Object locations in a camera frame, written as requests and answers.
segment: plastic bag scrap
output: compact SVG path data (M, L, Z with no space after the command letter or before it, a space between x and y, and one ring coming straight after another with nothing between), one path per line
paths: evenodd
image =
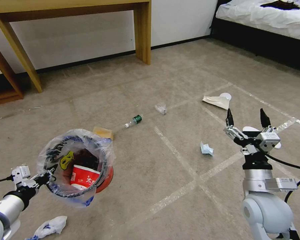
M32 238L25 240L38 240L53 233L60 234L66 226L67 216L59 216L49 221L44 222L34 233Z
M88 183L89 187L79 190L70 181L73 178L73 166L81 161L79 153L82 151L93 157L89 158L93 159L89 163L93 164L99 174L95 180L87 177L80 179L85 184ZM75 207L87 207L93 200L96 189L109 175L114 159L111 139L101 138L84 129L73 129L55 137L44 147L38 156L37 171L42 174L54 168L48 189Z
M166 107L165 103L158 103L154 107L159 113L161 113L163 115L167 114L167 107Z

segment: dark fabric on bed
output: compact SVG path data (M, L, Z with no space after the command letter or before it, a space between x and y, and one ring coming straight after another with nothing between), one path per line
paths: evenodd
M272 3L262 4L260 6L261 7L274 7L274 8L278 8L281 10L300 9L300 7L296 4L294 4L294 2L287 3L287 2L283 2L281 0L278 0L278 1L275 1Z

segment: clear plastic bin liner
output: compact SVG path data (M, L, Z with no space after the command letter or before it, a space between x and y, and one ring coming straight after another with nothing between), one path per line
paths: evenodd
M100 172L98 179L84 190L71 186L73 165L80 161L77 153L88 150L96 158L94 167ZM38 173L55 169L53 179L47 185L48 189L60 198L74 203L78 207L88 206L93 200L96 188L99 187L109 174L115 155L112 140L101 138L84 129L73 129L52 139L38 156Z

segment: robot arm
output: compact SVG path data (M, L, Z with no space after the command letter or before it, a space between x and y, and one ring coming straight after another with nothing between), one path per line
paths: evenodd
M31 179L28 166L19 166L12 170L12 179L15 190L8 192L0 200L0 240L8 240L19 229L20 213L25 210L29 201L34 197L42 185L49 183L54 169L44 174L36 175Z
M273 178L272 166L265 153L269 153L280 143L275 127L271 126L269 117L260 110L262 131L247 128L240 131L234 127L230 109L228 109L226 134L239 146L245 156L243 170L243 190L245 198L242 212L250 225L254 240L270 240L268 233L280 234L284 240L300 240L293 226L293 213L289 205L276 195L279 191L293 191L297 184L293 178Z

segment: white bedsheet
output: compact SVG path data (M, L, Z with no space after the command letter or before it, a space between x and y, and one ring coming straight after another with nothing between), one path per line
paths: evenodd
M220 5L216 17L300 39L300 10L260 7L275 0L232 0Z

